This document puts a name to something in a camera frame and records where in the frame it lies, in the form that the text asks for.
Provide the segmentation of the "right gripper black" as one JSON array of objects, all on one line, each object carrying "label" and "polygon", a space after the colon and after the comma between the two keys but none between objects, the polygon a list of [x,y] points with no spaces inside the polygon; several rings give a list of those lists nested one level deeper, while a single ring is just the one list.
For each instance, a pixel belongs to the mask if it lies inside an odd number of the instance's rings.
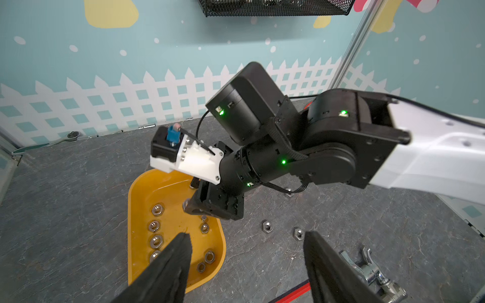
[{"label": "right gripper black", "polygon": [[236,151],[221,141],[215,146],[224,153],[219,167],[220,183],[215,185],[200,181],[194,195],[184,202],[183,210],[190,215],[241,220],[244,217],[245,193],[263,184],[256,162],[265,142],[252,143]]}]

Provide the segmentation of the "steel hex nut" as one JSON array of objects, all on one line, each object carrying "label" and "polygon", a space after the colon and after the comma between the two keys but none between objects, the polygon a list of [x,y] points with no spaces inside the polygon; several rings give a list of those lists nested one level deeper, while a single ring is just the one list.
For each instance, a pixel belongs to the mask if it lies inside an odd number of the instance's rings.
[{"label": "steel hex nut", "polygon": [[293,229],[293,237],[297,241],[302,241],[304,239],[304,231],[299,227],[294,227]]},{"label": "steel hex nut", "polygon": [[208,234],[208,232],[210,231],[210,226],[208,225],[208,223],[203,223],[200,227],[200,230],[202,234]]},{"label": "steel hex nut", "polygon": [[264,231],[267,234],[269,234],[273,231],[272,224],[267,220],[262,222],[261,228],[262,228],[262,231]]},{"label": "steel hex nut", "polygon": [[216,259],[215,253],[213,251],[207,251],[205,254],[206,264],[212,264]]},{"label": "steel hex nut", "polygon": [[197,272],[198,273],[203,273],[206,270],[206,263],[201,262],[197,265]]}]

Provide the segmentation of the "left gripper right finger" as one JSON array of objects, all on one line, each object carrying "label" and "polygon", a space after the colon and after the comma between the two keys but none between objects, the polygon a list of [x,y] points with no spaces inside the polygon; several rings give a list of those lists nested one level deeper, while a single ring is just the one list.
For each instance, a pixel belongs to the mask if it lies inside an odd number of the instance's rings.
[{"label": "left gripper right finger", "polygon": [[318,232],[305,233],[303,252],[314,302],[381,302]]}]

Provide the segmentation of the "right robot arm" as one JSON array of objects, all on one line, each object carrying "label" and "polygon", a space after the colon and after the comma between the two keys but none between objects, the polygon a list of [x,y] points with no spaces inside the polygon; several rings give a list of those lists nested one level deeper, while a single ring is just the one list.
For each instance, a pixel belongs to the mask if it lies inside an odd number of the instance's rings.
[{"label": "right robot arm", "polygon": [[484,125],[388,93],[336,88],[298,111],[259,63],[207,109],[239,150],[223,151],[215,184],[184,202],[191,215],[244,216],[245,194],[290,174],[310,184],[372,184],[484,203]]}]

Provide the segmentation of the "yellow plastic storage box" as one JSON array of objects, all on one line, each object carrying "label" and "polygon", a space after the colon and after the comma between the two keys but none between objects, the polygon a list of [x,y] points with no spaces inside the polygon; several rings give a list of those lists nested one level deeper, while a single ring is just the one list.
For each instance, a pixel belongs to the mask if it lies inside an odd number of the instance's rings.
[{"label": "yellow plastic storage box", "polygon": [[[204,215],[188,215],[183,203],[191,198],[192,178],[180,172],[165,173],[152,169],[139,176],[131,185],[128,195],[128,282],[132,284],[150,265],[162,250],[179,234],[190,235],[192,244],[191,265],[186,291],[211,281],[222,268],[226,258],[226,239],[220,219]],[[155,217],[152,208],[164,206],[164,213]],[[160,229],[153,233],[148,224],[158,220]],[[210,231],[202,234],[200,227],[208,223]],[[152,249],[150,240],[155,235],[164,238],[160,249]],[[203,273],[197,272],[197,265],[205,262],[207,251],[213,251],[216,259],[206,264]]]}]

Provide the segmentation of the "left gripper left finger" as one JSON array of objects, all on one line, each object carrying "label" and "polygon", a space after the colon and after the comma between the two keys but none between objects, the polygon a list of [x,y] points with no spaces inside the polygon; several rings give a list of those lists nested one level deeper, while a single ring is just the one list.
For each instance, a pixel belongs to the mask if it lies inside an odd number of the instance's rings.
[{"label": "left gripper left finger", "polygon": [[113,302],[183,302],[191,255],[190,235],[178,234]]}]

